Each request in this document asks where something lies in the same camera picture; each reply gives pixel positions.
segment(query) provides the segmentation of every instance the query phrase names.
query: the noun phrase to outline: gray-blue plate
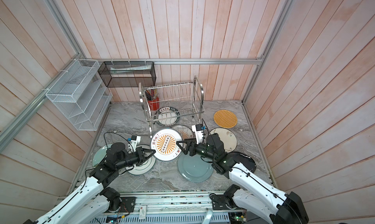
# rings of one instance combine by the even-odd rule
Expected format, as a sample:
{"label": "gray-blue plate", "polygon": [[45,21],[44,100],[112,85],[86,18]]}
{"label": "gray-blue plate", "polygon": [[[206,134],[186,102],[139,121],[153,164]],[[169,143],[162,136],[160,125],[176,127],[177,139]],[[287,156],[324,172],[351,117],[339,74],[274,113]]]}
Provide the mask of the gray-blue plate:
{"label": "gray-blue plate", "polygon": [[181,175],[190,182],[203,182],[213,173],[211,164],[202,161],[199,155],[181,153],[177,165]]}

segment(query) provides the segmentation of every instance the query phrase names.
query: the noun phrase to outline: white plate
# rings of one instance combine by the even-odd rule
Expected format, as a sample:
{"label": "white plate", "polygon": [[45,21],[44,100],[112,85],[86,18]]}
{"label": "white plate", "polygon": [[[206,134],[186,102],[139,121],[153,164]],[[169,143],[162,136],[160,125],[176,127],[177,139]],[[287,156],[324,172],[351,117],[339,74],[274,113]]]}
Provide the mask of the white plate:
{"label": "white plate", "polygon": [[210,134],[217,133],[220,137],[220,140],[224,143],[224,149],[226,152],[231,152],[237,147],[237,138],[234,134],[224,128],[215,128],[211,130]]}
{"label": "white plate", "polygon": [[[150,149],[149,145],[138,145],[137,147],[143,147],[145,149]],[[136,166],[134,165],[134,168],[129,171],[130,174],[132,175],[143,175],[144,173],[147,173],[149,170],[152,169],[152,167],[155,165],[155,157],[152,156],[149,158],[143,165],[141,166]]]}
{"label": "white plate", "polygon": [[156,115],[157,115],[157,118],[160,119],[156,123],[161,126],[175,125],[180,119],[179,117],[180,112],[174,107],[159,108],[156,112]]}
{"label": "white plate", "polygon": [[171,161],[177,158],[181,149],[176,142],[182,141],[179,132],[174,129],[161,129],[151,139],[150,147],[156,150],[154,156],[161,161]]}
{"label": "white plate", "polygon": [[183,140],[188,138],[195,138],[193,131],[186,125],[176,125],[172,127],[172,129],[177,130],[181,134]]}

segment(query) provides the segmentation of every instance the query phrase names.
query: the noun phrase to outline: red utensil cup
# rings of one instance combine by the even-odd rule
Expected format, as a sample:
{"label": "red utensil cup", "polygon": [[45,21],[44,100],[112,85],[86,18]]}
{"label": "red utensil cup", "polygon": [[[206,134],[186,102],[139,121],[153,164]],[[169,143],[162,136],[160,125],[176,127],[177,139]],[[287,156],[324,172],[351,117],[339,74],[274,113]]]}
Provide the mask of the red utensil cup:
{"label": "red utensil cup", "polygon": [[150,106],[151,111],[156,111],[159,109],[159,97],[154,100],[148,100],[148,105]]}

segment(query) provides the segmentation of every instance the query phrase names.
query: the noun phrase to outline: pink wooden wall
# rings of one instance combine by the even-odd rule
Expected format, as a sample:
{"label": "pink wooden wall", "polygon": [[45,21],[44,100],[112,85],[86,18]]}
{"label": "pink wooden wall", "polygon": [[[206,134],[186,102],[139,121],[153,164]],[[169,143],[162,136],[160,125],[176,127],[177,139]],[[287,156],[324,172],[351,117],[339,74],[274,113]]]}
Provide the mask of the pink wooden wall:
{"label": "pink wooden wall", "polygon": [[[0,0],[0,131],[75,56],[43,0]],[[65,195],[92,141],[48,101],[0,155],[3,223],[36,219]]]}
{"label": "pink wooden wall", "polygon": [[375,223],[374,15],[375,0],[297,0],[246,102],[311,222]]}
{"label": "pink wooden wall", "polygon": [[[256,58],[285,0],[56,0],[89,58]],[[199,76],[206,100],[243,99],[253,65],[156,65],[157,84]],[[111,88],[138,101],[136,88]]]}

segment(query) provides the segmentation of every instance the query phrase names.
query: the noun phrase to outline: marble countertop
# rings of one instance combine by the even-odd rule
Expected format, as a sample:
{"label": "marble countertop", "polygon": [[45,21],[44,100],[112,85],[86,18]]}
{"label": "marble countertop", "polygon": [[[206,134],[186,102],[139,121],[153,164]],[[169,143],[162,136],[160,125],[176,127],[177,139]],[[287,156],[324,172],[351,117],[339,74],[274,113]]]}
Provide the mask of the marble countertop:
{"label": "marble countertop", "polygon": [[[254,136],[247,123],[242,103],[238,100],[226,101],[206,101],[204,102],[205,112],[202,114],[207,127],[212,130],[218,125],[213,120],[216,111],[227,109],[236,114],[238,123],[230,128],[237,137],[237,147],[235,151],[240,151],[251,156],[256,162],[255,175],[271,183],[269,174],[265,169],[265,164],[261,159],[259,150],[255,144]],[[141,136],[140,144],[150,145],[150,131],[142,107],[139,102],[121,102],[111,105],[109,115],[102,129],[101,135],[96,143],[96,147],[91,154],[87,169],[92,168],[92,158],[96,151],[105,145],[103,134],[114,132],[129,138],[131,135]],[[106,134],[106,142],[124,142],[124,139],[115,134]],[[180,191],[180,190],[205,190],[218,191],[226,190],[230,185],[235,184],[224,175],[219,175],[215,171],[209,179],[200,183],[187,181],[179,173],[175,159],[169,162],[156,160],[154,167],[143,175],[131,175],[125,173],[116,178],[110,187],[118,192],[140,192],[140,191]]]}

